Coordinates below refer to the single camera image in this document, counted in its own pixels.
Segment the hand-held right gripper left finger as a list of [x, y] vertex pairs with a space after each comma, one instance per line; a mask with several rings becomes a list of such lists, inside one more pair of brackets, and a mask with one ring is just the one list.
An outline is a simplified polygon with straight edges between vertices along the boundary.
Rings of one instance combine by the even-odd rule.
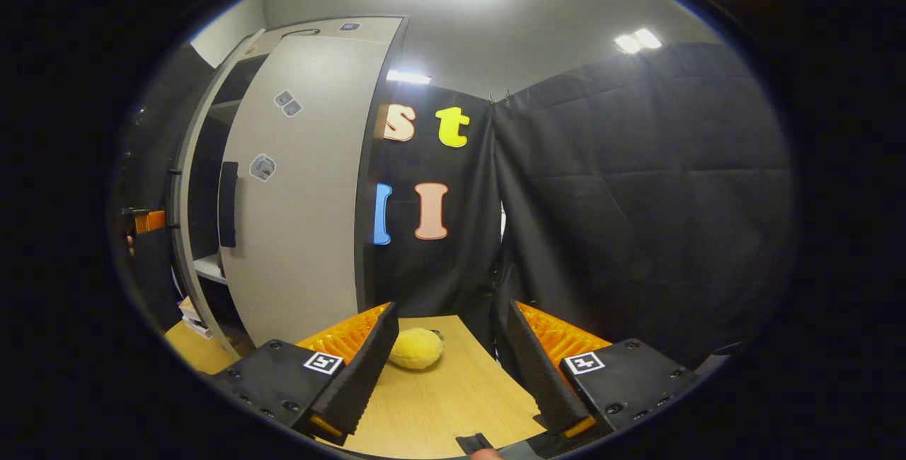
[[269, 340], [212, 377], [223, 395], [307, 437], [355, 434], [399, 332], [385, 303], [307, 340]]

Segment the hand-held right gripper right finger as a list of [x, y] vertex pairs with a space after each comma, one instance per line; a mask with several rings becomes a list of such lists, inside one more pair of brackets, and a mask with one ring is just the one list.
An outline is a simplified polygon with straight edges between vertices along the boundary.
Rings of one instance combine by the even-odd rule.
[[634, 427], [699, 382], [642, 340], [609, 342], [518, 301], [509, 303], [507, 338], [544, 427], [568, 441]]

